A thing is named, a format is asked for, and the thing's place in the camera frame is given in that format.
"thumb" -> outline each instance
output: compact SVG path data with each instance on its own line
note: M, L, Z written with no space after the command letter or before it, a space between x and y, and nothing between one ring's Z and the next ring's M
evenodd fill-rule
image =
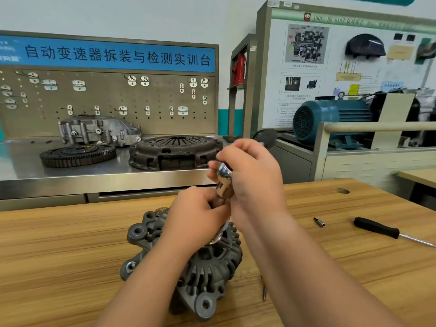
M217 207L215 209L209 210L211 216L211 222L215 228L218 230L222 225L225 224L226 220L230 218L230 202L226 202L224 205Z

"black screwdriver handle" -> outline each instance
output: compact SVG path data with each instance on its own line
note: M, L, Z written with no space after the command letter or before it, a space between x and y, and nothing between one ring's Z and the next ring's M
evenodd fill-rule
M354 218L354 225L370 232L390 236L391 238L398 238L398 236L400 236L400 230L398 228L391 228L361 217Z

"metal stand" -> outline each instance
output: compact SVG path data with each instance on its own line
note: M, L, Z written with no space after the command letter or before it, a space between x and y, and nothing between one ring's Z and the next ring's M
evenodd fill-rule
M235 135L235 102L236 93L244 91L244 110L243 110L243 138L250 138L251 116L253 109L253 94L254 94L254 76L256 66L256 49L257 39L255 34L247 34L247 36L238 44L232 52L230 60L230 87L228 93L228 135ZM245 79L243 84L233 85L234 73L233 67L238 62L239 54L246 53L245 61Z

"wooden table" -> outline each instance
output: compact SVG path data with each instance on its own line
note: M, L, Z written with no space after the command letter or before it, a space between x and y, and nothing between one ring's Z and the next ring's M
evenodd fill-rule
M419 204L424 195L436 197L436 169L400 171L397 175L415 182L409 201Z
M289 210L346 271L410 326L435 326L436 249L358 229L352 220L371 218L436 242L436 212L352 179L285 188ZM129 226L172 199L0 213L0 325L91 326L123 285L122 263L139 252L126 241ZM243 262L215 316L201 323L189 314L169 315L167 326L281 326L270 298L262 301L259 271L244 241L242 247Z

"pegboard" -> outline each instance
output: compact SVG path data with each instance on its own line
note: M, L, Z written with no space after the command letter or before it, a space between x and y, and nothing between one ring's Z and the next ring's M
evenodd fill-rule
M95 67L0 62L5 137L56 137L60 120L81 114L122 118L146 135L217 133L216 72Z

